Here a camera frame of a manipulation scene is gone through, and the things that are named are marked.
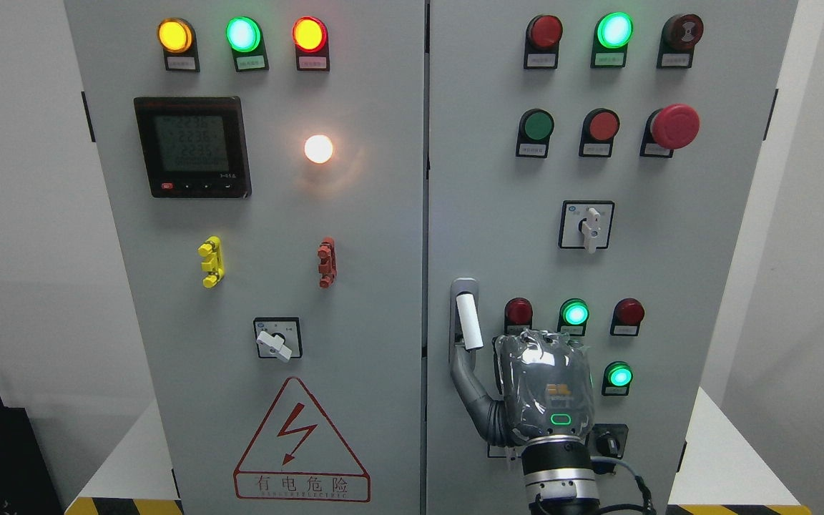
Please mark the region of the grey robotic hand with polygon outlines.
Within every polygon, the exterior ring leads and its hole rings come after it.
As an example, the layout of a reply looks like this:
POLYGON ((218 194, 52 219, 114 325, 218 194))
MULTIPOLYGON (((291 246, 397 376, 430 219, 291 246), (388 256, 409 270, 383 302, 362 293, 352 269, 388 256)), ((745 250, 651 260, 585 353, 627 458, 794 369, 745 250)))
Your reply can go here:
POLYGON ((500 398, 475 375, 475 353, 449 346, 451 379, 477 434, 490 446, 526 446, 536 438, 584 440, 595 417, 586 348, 568 333, 523 329, 494 338, 500 398))

